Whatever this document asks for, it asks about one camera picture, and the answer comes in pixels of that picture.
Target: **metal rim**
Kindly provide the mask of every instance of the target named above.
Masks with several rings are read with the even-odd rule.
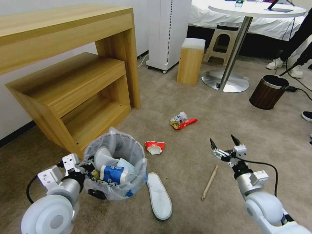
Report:
[[[264,75],[264,76],[262,77],[261,81],[262,81],[262,83],[263,83],[264,85],[266,85],[266,86],[268,86],[268,87],[270,87],[270,88],[273,88],[273,89],[285,89],[286,87],[288,87],[288,86],[290,85],[290,83],[289,83],[288,80],[286,80],[286,79],[284,79],[284,78],[282,78],[282,77],[280,77],[280,76],[277,76],[277,75],[270,75],[270,76],[275,76],[275,77],[277,77],[277,78],[284,79],[284,80],[286,80],[286,81],[288,82],[288,85],[287,85],[287,86],[273,85],[273,84],[269,83],[268,81],[266,81],[266,80],[264,79],[265,76],[268,76],[268,75]]]

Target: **trash can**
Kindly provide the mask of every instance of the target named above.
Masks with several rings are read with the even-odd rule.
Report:
[[[114,158],[123,158],[131,163],[135,171],[122,185],[103,183],[88,174],[84,188],[88,194],[102,200],[123,200],[131,197],[147,180],[147,159],[143,147],[132,136],[111,127],[108,133],[98,137],[86,147],[83,164],[92,162],[95,153],[102,146],[105,146]]]
[[[249,102],[260,109],[271,110],[281,98],[289,82],[276,75],[265,75],[254,90]]]

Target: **beige carpet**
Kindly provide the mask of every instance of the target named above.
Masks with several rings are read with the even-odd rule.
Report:
[[[279,170],[278,197],[292,217],[312,230],[312,124],[301,111],[312,110],[312,102],[298,91],[286,93],[273,110],[253,107],[248,99],[264,74],[266,62],[240,57],[234,71],[250,78],[242,93],[222,93],[207,87],[201,79],[196,86],[176,82],[178,65],[167,74],[139,68],[142,109],[133,109],[118,126],[143,144],[147,140],[167,143],[161,155],[146,152],[149,172],[162,179],[172,201],[170,219],[159,221],[153,214],[147,186],[124,201],[100,201],[83,191],[73,233],[261,233],[244,211],[233,171],[211,155],[209,138],[217,146],[231,149],[230,134],[248,148],[248,159],[274,164]],[[202,65],[201,71],[215,65]],[[312,72],[305,69],[304,83],[312,87]],[[296,81],[290,82],[299,87]],[[199,121],[174,131],[168,121],[180,111]],[[28,181],[39,171],[57,163],[67,154],[35,127],[0,149],[0,230],[19,233],[23,213],[29,207],[25,196]],[[215,165],[217,175],[201,201],[202,192]],[[266,190],[273,193],[274,171],[266,166],[270,179]],[[33,199],[45,195],[36,181]]]

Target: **crushed red paper cup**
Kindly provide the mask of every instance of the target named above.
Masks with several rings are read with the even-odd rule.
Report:
[[[146,150],[150,154],[160,154],[165,148],[165,142],[147,141],[144,143]]]
[[[184,122],[181,123],[181,125],[178,127],[178,129],[185,128],[187,125],[192,124],[192,123],[195,123],[195,122],[197,122],[197,121],[198,121],[198,119],[196,119],[196,118],[186,120],[186,121],[184,121]]]

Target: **wooden shelf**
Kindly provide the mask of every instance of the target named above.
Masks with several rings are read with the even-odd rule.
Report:
[[[63,116],[122,76],[123,67],[123,61],[85,52],[7,86]]]
[[[66,128],[81,151],[98,136],[115,126],[118,118],[131,112],[129,105],[96,94],[62,117]]]
[[[6,84],[44,134],[72,153],[130,112],[124,62],[82,53]]]

